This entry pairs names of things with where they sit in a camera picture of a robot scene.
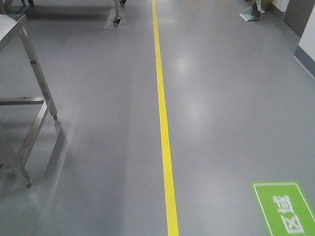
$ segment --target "cart wheel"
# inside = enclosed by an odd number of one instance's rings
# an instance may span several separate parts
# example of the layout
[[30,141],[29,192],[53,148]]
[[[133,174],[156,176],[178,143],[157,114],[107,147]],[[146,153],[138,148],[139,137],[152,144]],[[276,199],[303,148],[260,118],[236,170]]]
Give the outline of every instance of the cart wheel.
[[34,1],[33,0],[29,0],[29,5],[34,6]]
[[114,19],[113,23],[114,23],[114,26],[117,27],[120,23],[120,19]]
[[125,6],[125,3],[126,3],[126,0],[120,0],[120,6],[124,7]]

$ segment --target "wall baseboard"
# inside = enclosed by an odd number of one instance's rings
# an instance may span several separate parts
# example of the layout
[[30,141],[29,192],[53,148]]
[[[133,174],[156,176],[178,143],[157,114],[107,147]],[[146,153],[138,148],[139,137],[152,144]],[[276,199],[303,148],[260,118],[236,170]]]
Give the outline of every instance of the wall baseboard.
[[283,21],[284,19],[284,12],[280,11],[276,6],[273,4],[269,5],[268,11],[271,12],[278,20]]
[[315,76],[315,61],[300,46],[297,47],[294,55]]

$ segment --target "yellow floor line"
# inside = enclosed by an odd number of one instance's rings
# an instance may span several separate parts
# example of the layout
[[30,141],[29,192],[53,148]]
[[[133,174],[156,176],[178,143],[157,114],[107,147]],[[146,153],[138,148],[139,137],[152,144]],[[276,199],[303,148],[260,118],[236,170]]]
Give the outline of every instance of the yellow floor line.
[[158,103],[159,103],[159,116],[160,116],[160,125],[161,125],[167,229],[168,229],[169,236],[179,236],[175,185],[174,185],[173,167],[172,167],[172,156],[171,156],[171,147],[169,143],[167,110],[166,110],[165,92],[164,92],[162,58],[161,58],[160,43],[159,43],[157,1],[153,0],[152,5],[153,5],[154,38],[155,38],[155,47],[156,47]]

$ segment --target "wall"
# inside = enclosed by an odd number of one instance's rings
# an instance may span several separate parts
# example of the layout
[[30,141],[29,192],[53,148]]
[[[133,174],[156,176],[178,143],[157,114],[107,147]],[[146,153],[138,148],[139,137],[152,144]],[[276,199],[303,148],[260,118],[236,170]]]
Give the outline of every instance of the wall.
[[299,46],[315,60],[315,8],[313,9],[309,21],[305,27]]
[[280,11],[285,12],[287,5],[289,4],[289,0],[273,0],[272,4]]

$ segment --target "stainless steel table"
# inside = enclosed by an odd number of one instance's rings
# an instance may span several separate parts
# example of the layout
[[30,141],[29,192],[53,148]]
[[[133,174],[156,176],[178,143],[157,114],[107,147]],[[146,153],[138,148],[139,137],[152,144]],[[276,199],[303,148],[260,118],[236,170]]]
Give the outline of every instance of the stainless steel table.
[[35,50],[32,46],[30,36],[28,35],[26,21],[25,15],[0,15],[0,51],[16,34],[20,35],[38,85],[43,94],[43,98],[0,98],[0,106],[41,104],[41,109],[39,110],[39,113],[17,154],[14,153],[3,130],[0,127],[0,169],[12,169],[14,174],[22,181],[22,183],[30,186],[31,180],[25,170],[25,164],[44,123],[47,113],[49,112],[50,115],[54,117],[54,120],[57,120],[57,109],[48,89],[48,85],[46,83],[44,73],[39,64]]
[[[14,0],[0,0],[0,14],[6,14],[8,11],[8,8],[12,5]],[[28,0],[29,4],[31,6],[34,6],[33,0]],[[126,0],[114,0],[115,3],[115,17],[112,20],[114,23],[114,26],[118,26],[120,23],[120,14],[119,14],[119,6],[118,2],[120,3],[120,6],[125,6]]]

